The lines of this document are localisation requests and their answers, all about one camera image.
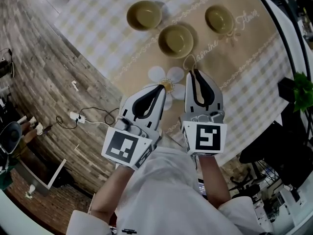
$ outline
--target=green plant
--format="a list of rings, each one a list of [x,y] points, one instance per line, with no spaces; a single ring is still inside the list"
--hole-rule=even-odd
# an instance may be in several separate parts
[[[313,83],[309,81],[304,73],[296,73],[294,75],[294,110],[305,111],[313,106]]]

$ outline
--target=power strip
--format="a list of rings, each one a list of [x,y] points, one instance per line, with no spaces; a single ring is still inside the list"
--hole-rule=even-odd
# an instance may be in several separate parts
[[[80,123],[85,123],[86,122],[86,117],[83,115],[79,115],[76,112],[70,112],[69,117],[73,120],[78,120]]]

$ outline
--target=white cable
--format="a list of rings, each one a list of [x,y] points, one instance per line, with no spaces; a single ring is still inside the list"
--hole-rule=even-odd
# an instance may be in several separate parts
[[[110,127],[107,123],[105,123],[105,122],[90,122],[90,121],[88,121],[87,119],[85,120],[86,122],[88,122],[88,123],[102,123],[102,124],[105,124],[107,127]]]

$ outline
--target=person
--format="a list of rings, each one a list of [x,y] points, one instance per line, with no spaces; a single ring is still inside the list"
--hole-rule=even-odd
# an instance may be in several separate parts
[[[24,137],[22,138],[22,142],[28,144],[31,142],[35,137],[41,135],[43,133],[44,127],[41,123],[38,123],[35,128],[33,128],[37,123],[35,117],[32,117],[30,121],[21,124],[22,132]]]
[[[230,199],[214,157],[199,157],[207,200],[199,191],[195,164],[179,147],[158,146],[139,170],[118,166],[95,194],[89,213],[74,211],[67,235],[258,235],[249,197]]]

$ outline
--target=black device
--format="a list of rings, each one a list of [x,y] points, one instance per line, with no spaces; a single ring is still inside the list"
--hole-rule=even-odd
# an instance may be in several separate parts
[[[198,178],[198,185],[199,185],[199,190],[202,194],[202,196],[207,199],[206,197],[206,192],[205,192],[205,187],[204,187],[204,181],[202,179]]]

